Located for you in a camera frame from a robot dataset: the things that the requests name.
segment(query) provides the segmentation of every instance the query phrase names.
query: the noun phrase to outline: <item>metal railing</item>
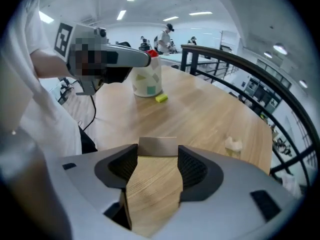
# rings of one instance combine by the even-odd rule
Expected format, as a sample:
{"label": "metal railing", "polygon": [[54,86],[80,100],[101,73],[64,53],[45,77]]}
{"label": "metal railing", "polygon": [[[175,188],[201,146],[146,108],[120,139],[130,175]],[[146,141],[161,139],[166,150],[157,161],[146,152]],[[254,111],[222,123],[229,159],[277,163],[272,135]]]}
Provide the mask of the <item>metal railing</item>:
{"label": "metal railing", "polygon": [[[191,66],[190,66],[190,74],[194,76],[199,76],[203,75],[212,81],[217,81],[228,88],[234,90],[237,92],[239,95],[242,95],[244,98],[248,99],[254,106],[255,108],[259,108],[261,112],[263,112],[277,127],[278,129],[282,132],[283,136],[286,138],[286,140],[289,142],[291,145],[291,148],[295,152],[296,156],[294,156],[292,159],[284,162],[282,157],[279,155],[278,151],[272,147],[272,150],[274,154],[277,156],[277,158],[280,161],[280,165],[275,166],[270,169],[270,175],[276,178],[276,174],[279,171],[285,170],[288,174],[292,174],[290,172],[289,167],[296,164],[300,163],[303,173],[305,175],[306,179],[306,185],[307,188],[310,187],[310,179],[307,173],[307,169],[304,163],[304,158],[309,156],[310,154],[315,154],[316,157],[318,158],[320,155],[320,139],[317,133],[317,130],[312,123],[309,115],[305,111],[304,107],[300,104],[300,102],[293,96],[293,94],[285,88],[281,82],[279,82],[276,78],[274,78],[272,75],[267,73],[264,70],[261,70],[261,68],[252,62],[239,57],[237,55],[214,49],[214,48],[209,48],[209,47],[204,47],[204,46],[198,46],[198,45],[188,45],[188,44],[183,44],[181,45],[182,48],[182,60],[181,60],[181,67],[180,69],[182,71],[186,71],[186,64],[187,64],[187,54],[192,53],[192,60],[191,60]],[[265,107],[263,107],[260,103],[258,103],[256,100],[254,100],[250,95],[248,95],[246,92],[243,90],[239,89],[238,87],[234,86],[233,84],[217,77],[216,75],[209,74],[209,72],[201,71],[197,69],[198,65],[198,58],[199,55],[204,55],[207,57],[215,58],[218,61],[223,61],[226,62],[227,64],[231,64],[236,68],[239,68],[241,70],[244,70],[245,72],[251,74],[252,76],[260,79],[263,81],[266,85],[268,85],[275,93],[277,93],[284,102],[287,103],[287,105],[292,109],[292,111],[295,113],[295,115],[299,118],[301,123],[303,124],[303,127],[306,130],[306,133],[308,134],[311,144],[309,147],[307,147],[305,150],[302,152],[299,152],[295,143],[293,142],[292,138],[289,136],[289,134],[286,132],[284,127],[277,121],[277,119],[266,110]]]}

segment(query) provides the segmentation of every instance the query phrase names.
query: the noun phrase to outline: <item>yellow sponge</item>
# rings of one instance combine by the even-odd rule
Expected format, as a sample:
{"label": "yellow sponge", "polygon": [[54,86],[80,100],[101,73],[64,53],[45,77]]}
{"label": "yellow sponge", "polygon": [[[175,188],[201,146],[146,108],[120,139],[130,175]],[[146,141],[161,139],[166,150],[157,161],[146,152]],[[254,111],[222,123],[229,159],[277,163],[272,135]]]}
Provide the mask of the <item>yellow sponge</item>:
{"label": "yellow sponge", "polygon": [[167,100],[168,99],[168,95],[167,94],[164,94],[164,93],[162,93],[162,94],[160,94],[160,95],[158,95],[157,97],[155,97],[155,100],[157,101],[157,102],[163,102],[163,101],[165,101],[165,100]]}

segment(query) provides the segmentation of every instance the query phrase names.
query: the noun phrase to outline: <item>white cup with green pattern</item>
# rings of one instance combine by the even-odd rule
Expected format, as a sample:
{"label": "white cup with green pattern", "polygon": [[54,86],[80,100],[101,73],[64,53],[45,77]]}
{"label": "white cup with green pattern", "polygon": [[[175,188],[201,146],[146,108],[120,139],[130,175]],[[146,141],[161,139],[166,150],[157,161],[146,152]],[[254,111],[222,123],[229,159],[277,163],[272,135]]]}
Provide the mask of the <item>white cup with green pattern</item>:
{"label": "white cup with green pattern", "polygon": [[146,67],[134,67],[130,73],[133,93],[139,97],[153,97],[161,93],[161,59],[152,57]]}

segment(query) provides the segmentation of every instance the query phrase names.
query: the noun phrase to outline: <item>light wood tabletop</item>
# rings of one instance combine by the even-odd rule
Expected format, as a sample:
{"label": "light wood tabletop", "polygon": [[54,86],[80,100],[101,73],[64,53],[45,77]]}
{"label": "light wood tabletop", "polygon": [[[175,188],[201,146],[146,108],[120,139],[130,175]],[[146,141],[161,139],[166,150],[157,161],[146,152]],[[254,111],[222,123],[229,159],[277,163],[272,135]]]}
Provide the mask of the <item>light wood tabletop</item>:
{"label": "light wood tabletop", "polygon": [[[138,143],[139,137],[177,137],[179,145],[247,161],[269,174],[270,127],[250,108],[218,87],[163,66],[162,88],[168,100],[137,97],[130,77],[103,85],[96,93],[96,142],[99,151]],[[230,153],[225,140],[242,141]],[[179,207],[182,177],[176,157],[138,157],[127,185],[132,230],[145,237],[159,230]]]}

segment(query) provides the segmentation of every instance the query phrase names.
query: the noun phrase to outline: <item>red cap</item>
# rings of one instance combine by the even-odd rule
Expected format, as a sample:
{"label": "red cap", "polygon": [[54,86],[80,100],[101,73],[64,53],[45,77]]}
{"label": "red cap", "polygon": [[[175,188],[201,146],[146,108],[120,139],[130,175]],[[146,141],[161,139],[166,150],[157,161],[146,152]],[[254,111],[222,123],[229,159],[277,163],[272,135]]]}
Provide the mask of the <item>red cap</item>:
{"label": "red cap", "polygon": [[148,54],[150,54],[151,58],[158,57],[158,53],[155,50],[147,50]]}

